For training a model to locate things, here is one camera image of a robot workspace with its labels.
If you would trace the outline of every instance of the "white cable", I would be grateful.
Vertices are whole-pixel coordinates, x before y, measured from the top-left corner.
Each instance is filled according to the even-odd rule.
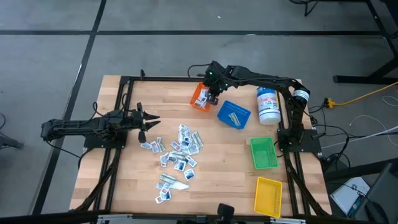
[[[354,139],[354,140],[352,140],[352,141],[350,141],[350,142],[355,142],[355,141],[367,139],[367,138],[370,138],[370,137],[373,137],[373,136],[377,136],[378,134],[388,133],[388,132],[393,131],[393,130],[395,130],[395,129],[398,129],[398,126],[395,126],[395,127],[391,128],[391,129],[382,131],[382,132],[380,132],[380,133],[372,134],[372,135],[369,135],[369,136],[366,136],[366,137],[363,137],[363,138]],[[336,143],[336,144],[332,144],[332,145],[330,145],[330,146],[323,146],[323,147],[321,147],[321,148],[322,148],[322,149],[327,149],[327,148],[329,148],[329,147],[338,146],[338,145],[341,145],[341,144],[345,144],[345,141],[339,142],[339,143]]]
[[[384,99],[384,97],[386,97],[386,98],[392,98],[392,99],[396,100],[396,102],[398,102],[398,99],[397,99],[397,98],[395,98],[395,97],[393,97],[393,96],[383,96],[381,99],[382,99],[385,103],[387,103],[387,105],[390,105],[390,106],[398,106],[398,105],[393,105],[393,104],[388,103],[388,102]]]
[[[387,128],[385,127],[385,125],[384,125],[383,123],[381,123],[381,121],[379,121],[379,120],[376,119],[376,118],[373,118],[372,116],[368,116],[368,115],[359,115],[359,116],[357,116],[356,118],[354,118],[354,120],[353,120],[352,122],[350,122],[349,125],[351,126],[351,124],[352,124],[357,118],[360,118],[360,117],[372,118],[373,120],[375,120],[375,121],[377,121],[378,123],[380,123],[381,126],[383,126],[384,130],[387,131]],[[395,144],[395,143],[391,140],[390,135],[387,135],[387,137],[388,137],[388,139],[390,140],[391,144],[393,144],[393,145],[395,145],[395,146],[398,147],[398,144]]]

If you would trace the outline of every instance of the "pill bottle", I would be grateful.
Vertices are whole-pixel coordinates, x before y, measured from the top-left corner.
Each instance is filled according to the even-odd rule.
[[[275,125],[280,122],[280,111],[275,90],[257,87],[257,102],[261,124]]]

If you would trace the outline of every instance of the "wooden tabletop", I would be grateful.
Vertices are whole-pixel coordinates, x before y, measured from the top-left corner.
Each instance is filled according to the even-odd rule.
[[[120,76],[105,75],[98,95],[98,111],[105,113],[114,109]],[[235,215],[260,215],[255,213],[254,195],[258,177],[278,180],[282,188],[282,216],[292,214],[286,169],[283,157],[279,167],[256,170],[253,166],[249,140],[254,137],[270,136],[277,139],[275,126],[264,126],[259,122],[256,87],[241,86],[229,88],[219,97],[217,106],[209,112],[200,111],[189,105],[190,98],[198,83],[135,81],[131,108],[141,102],[149,114],[160,116],[161,122],[146,133],[147,141],[161,136],[166,152],[172,150],[170,143],[177,141],[178,126],[185,124],[192,131],[198,131],[204,147],[192,157],[198,162],[196,176],[187,182],[183,173],[168,164],[160,166],[160,155],[143,149],[137,139],[137,130],[129,131],[126,147],[121,151],[121,160],[114,189],[112,212],[202,214],[216,215],[219,203],[235,208]],[[224,124],[217,113],[229,100],[251,111],[245,128],[238,130]],[[311,128],[308,116],[303,118],[305,128]],[[94,149],[82,160],[70,208],[76,208],[89,195],[98,182],[104,149]],[[324,210],[331,213],[322,169],[313,154],[301,153],[305,183],[315,200]],[[166,173],[187,183],[188,190],[171,190],[172,199],[156,204],[159,189],[155,186],[161,173]],[[108,186],[104,187],[100,208],[104,208]],[[300,191],[296,187],[299,211],[302,213]]]

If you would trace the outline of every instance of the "green container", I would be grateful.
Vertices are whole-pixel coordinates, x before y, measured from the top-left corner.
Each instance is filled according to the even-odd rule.
[[[278,167],[274,142],[271,137],[250,139],[251,154],[256,169]]]

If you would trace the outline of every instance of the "yellow cable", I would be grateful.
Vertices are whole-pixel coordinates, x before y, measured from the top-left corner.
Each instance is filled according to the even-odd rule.
[[[328,98],[327,107],[328,107],[329,109],[332,109],[333,106],[344,106],[344,105],[347,105],[347,104],[349,104],[349,103],[352,103],[352,102],[355,102],[355,101],[357,101],[357,100],[360,100],[360,99],[362,99],[362,98],[364,98],[364,97],[367,97],[367,96],[369,96],[369,95],[372,95],[372,94],[374,94],[374,93],[378,93],[378,92],[380,92],[380,91],[383,91],[383,90],[385,90],[385,89],[387,89],[387,88],[390,88],[390,87],[392,87],[392,86],[394,86],[394,85],[396,85],[396,84],[398,84],[398,82],[395,82],[395,83],[393,83],[393,84],[391,84],[391,85],[388,85],[388,86],[385,86],[385,87],[383,87],[383,88],[381,88],[381,89],[379,89],[379,90],[372,91],[372,92],[370,92],[370,93],[367,93],[367,94],[365,94],[365,95],[363,95],[363,96],[360,96],[360,97],[358,97],[358,98],[355,98],[355,99],[353,99],[353,100],[350,100],[350,101],[347,101],[347,102],[344,102],[344,103],[336,103],[336,102],[332,101],[331,98]]]

